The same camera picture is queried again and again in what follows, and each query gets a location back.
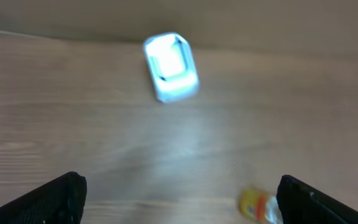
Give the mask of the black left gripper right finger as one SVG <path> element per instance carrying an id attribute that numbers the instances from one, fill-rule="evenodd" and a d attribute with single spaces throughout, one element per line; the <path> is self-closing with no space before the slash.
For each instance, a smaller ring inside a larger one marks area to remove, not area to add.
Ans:
<path id="1" fill-rule="evenodd" d="M 358 211 L 291 175 L 276 194 L 284 224 L 358 224 Z"/>

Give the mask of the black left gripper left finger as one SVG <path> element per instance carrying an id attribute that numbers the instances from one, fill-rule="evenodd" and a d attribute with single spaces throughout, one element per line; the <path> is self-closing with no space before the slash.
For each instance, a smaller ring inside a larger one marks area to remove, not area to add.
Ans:
<path id="1" fill-rule="evenodd" d="M 68 172 L 0 207 L 1 224 L 81 223 L 86 179 Z"/>

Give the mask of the yellow dish soap bottle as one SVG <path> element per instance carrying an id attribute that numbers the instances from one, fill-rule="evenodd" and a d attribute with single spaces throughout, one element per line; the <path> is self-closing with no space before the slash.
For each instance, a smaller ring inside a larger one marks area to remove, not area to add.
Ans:
<path id="1" fill-rule="evenodd" d="M 256 223 L 283 224 L 276 196 L 254 186 L 244 188 L 238 200 L 241 214 Z"/>

